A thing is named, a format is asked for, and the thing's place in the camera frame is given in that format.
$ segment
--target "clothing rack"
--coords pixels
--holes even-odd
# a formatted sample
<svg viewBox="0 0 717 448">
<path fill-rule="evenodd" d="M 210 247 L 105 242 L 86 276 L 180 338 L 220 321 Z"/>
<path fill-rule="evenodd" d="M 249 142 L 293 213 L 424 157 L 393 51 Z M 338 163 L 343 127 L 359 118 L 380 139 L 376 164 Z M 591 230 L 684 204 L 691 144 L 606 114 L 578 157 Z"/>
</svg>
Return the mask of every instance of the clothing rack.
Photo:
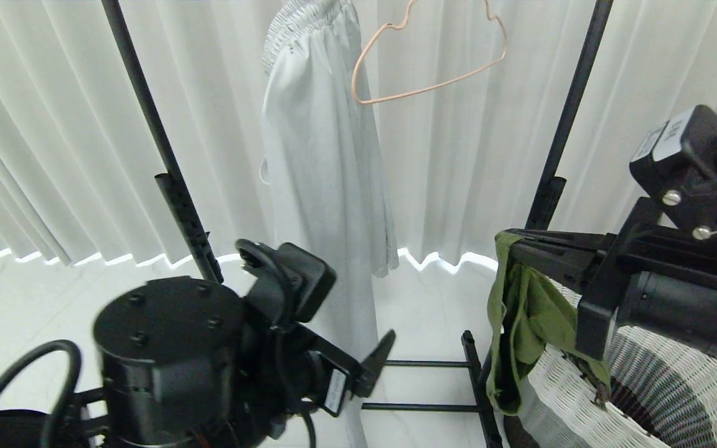
<svg viewBox="0 0 717 448">
<path fill-rule="evenodd" d="M 168 173 L 157 176 L 165 201 L 176 219 L 177 226 L 184 236 L 190 253 L 199 267 L 205 279 L 222 283 L 223 278 L 220 266 L 214 258 L 212 248 L 209 244 L 208 233 L 203 230 L 201 220 L 195 211 L 195 207 L 187 190 L 182 172 L 174 157 L 171 143 L 167 138 L 162 119 L 159 117 L 151 91 L 145 79 L 145 74 L 140 66 L 134 44 L 129 35 L 123 12 L 117 1 L 102 0 L 103 8 L 107 15 L 112 34 L 116 40 L 121 58 L 126 67 L 132 88 L 137 96 L 140 108 L 143 111 L 151 130 L 151 136 L 159 148 L 162 161 L 165 162 Z M 563 193 L 566 179 L 556 177 L 563 148 L 569 138 L 574 117 L 583 99 L 586 84 L 594 66 L 594 59 L 597 55 L 602 34 L 605 31 L 612 0 L 597 0 L 594 12 L 591 14 L 586 40 L 577 67 L 574 71 L 574 78 L 569 86 L 569 93 L 566 96 L 566 103 L 563 105 L 563 112 L 555 136 L 550 147 L 543 173 L 538 183 L 533 198 L 530 214 L 527 218 L 527 229 L 546 230 L 549 227 L 558 199 Z M 464 348 L 466 361 L 436 361 L 436 360 L 389 360 L 386 366 L 390 368 L 465 368 L 469 372 L 469 381 L 472 383 L 472 392 L 475 396 L 475 405 L 455 404 L 421 404 L 421 403 L 364 403 L 362 409 L 367 411 L 424 411 L 424 412 L 466 412 L 476 413 L 480 417 L 480 424 L 483 428 L 484 439 L 487 448 L 502 448 L 502 437 L 500 429 L 495 420 L 494 410 L 486 395 L 486 380 L 490 374 L 490 350 L 487 350 L 483 365 L 480 365 L 475 338 L 472 332 L 464 331 L 461 335 L 461 345 Z"/>
</svg>

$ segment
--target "curtain fold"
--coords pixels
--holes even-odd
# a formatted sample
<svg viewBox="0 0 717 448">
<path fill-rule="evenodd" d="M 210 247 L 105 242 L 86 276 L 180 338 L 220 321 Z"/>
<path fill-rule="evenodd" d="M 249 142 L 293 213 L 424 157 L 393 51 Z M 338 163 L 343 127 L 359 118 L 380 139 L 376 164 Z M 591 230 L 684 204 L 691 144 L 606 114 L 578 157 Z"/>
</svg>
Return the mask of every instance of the curtain fold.
<svg viewBox="0 0 717 448">
<path fill-rule="evenodd" d="M 218 255 L 269 241 L 259 177 L 261 54 L 284 3 L 123 2 L 140 62 Z M 365 40 L 405 0 L 357 2 Z M 432 93 L 375 105 L 400 246 L 422 261 L 493 256 L 523 226 L 593 0 L 492 1 L 506 59 Z M 416 3 L 367 57 L 373 96 L 496 58 L 481 0 Z M 717 111 L 717 2 L 615 2 L 558 175 L 556 230 L 615 232 L 637 196 L 628 162 L 646 130 L 697 103 Z M 97 2 L 0 2 L 0 251 L 73 263 L 187 255 L 152 177 L 163 172 Z"/>
</svg>

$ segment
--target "green garment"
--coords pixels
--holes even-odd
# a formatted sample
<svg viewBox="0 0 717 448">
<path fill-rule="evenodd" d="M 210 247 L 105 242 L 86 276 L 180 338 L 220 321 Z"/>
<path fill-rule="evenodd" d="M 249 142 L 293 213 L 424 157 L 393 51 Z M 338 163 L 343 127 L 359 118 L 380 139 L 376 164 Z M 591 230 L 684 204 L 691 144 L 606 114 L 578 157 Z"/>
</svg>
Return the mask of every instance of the green garment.
<svg viewBox="0 0 717 448">
<path fill-rule="evenodd" d="M 585 360 L 597 380 L 610 388 L 607 364 L 574 348 L 577 310 L 540 272 L 508 257 L 521 236 L 499 233 L 496 238 L 500 267 L 489 295 L 492 324 L 492 373 L 486 384 L 490 402 L 506 415 L 516 415 L 522 404 L 521 380 L 530 373 L 546 344 Z"/>
</svg>

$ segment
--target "white tile floor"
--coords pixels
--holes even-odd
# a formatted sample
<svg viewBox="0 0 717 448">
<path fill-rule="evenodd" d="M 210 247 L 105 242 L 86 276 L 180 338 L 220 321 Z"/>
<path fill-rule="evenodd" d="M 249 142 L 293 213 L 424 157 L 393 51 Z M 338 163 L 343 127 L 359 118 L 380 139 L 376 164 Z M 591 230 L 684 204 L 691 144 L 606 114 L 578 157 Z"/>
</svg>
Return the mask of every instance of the white tile floor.
<svg viewBox="0 0 717 448">
<path fill-rule="evenodd" d="M 244 293 L 253 278 L 236 262 L 223 264 L 225 284 Z M 94 261 L 68 268 L 46 266 L 42 261 L 17 263 L 0 259 L 0 372 L 28 349 L 55 338 L 77 342 L 85 354 L 79 389 L 96 388 L 100 378 L 92 353 L 91 325 L 96 313 L 123 291 L 151 278 L 176 275 L 197 277 L 194 263 L 177 269 L 159 261 L 135 267 L 132 261 L 105 266 Z M 460 337 L 465 329 L 475 335 L 478 347 L 489 346 L 490 329 L 485 303 L 494 273 L 464 263 L 452 275 L 438 263 L 422 272 L 406 262 L 389 277 L 375 281 L 378 328 L 398 334 L 395 359 L 463 360 Z M 32 408 L 47 411 L 60 388 L 65 360 L 49 355 L 28 368 L 0 399 L 0 408 Z M 388 368 L 371 401 L 402 403 L 473 404 L 469 375 L 463 369 Z M 485 446 L 475 414 L 362 411 L 369 445 L 373 448 Z M 347 448 L 341 421 L 324 413 L 315 416 L 318 445 Z M 307 446 L 299 419 L 288 425 L 278 441 L 268 446 Z"/>
</svg>

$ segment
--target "pink hanger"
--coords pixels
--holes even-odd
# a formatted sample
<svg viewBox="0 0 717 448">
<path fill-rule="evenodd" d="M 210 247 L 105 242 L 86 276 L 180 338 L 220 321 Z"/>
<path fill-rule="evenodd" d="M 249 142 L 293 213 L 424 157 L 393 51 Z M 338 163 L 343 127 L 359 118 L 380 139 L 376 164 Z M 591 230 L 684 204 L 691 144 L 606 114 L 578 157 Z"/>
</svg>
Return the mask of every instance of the pink hanger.
<svg viewBox="0 0 717 448">
<path fill-rule="evenodd" d="M 384 31 L 386 31 L 389 28 L 396 29 L 397 31 L 406 28 L 408 25 L 409 19 L 411 18 L 411 8 L 413 7 L 413 4 L 416 3 L 417 0 L 409 0 L 408 7 L 406 8 L 406 17 L 403 18 L 403 22 L 400 25 L 393 25 L 391 23 L 387 23 L 386 25 L 382 26 L 378 31 L 375 32 L 375 35 L 370 39 L 370 43 L 367 44 L 367 47 L 364 48 L 364 51 L 362 51 L 361 56 L 358 57 L 358 60 L 356 61 L 356 65 L 353 68 L 353 99 L 356 100 L 361 105 L 374 105 L 375 103 L 382 103 L 384 101 L 389 100 L 397 100 L 400 98 L 405 98 L 407 96 L 413 96 L 418 95 L 420 93 L 424 93 L 425 91 L 435 90 L 437 88 L 444 87 L 448 84 L 452 84 L 454 82 L 459 82 L 460 80 L 467 79 L 468 77 L 472 75 L 476 75 L 480 73 L 481 71 L 486 70 L 486 68 L 489 68 L 492 65 L 495 65 L 495 63 L 500 62 L 504 59 L 505 53 L 507 51 L 507 31 L 505 29 L 505 25 L 503 25 L 503 21 L 500 19 L 500 16 L 497 14 L 492 15 L 492 8 L 489 6 L 489 0 L 483 0 L 486 3 L 486 18 L 489 18 L 489 22 L 492 22 L 494 20 L 497 21 L 497 23 L 500 24 L 500 29 L 503 32 L 503 38 L 504 38 L 504 45 L 503 45 L 503 53 L 500 55 L 500 57 L 497 60 L 494 60 L 494 62 L 487 63 L 487 65 L 484 65 L 481 68 L 476 69 L 473 72 L 469 72 L 465 74 L 464 76 L 447 80 L 446 82 L 442 82 L 441 84 L 433 85 L 426 88 L 420 88 L 419 90 L 415 91 L 407 91 L 407 93 L 399 93 L 392 96 L 384 96 L 383 98 L 376 98 L 374 100 L 362 100 L 359 98 L 359 94 L 356 91 L 356 80 L 359 77 L 359 68 L 361 68 L 361 64 L 364 63 L 364 58 L 367 57 L 367 53 L 369 53 L 370 48 L 372 48 L 373 45 L 375 45 L 375 41 L 378 40 L 379 37 L 381 37 L 381 34 L 383 34 Z"/>
</svg>

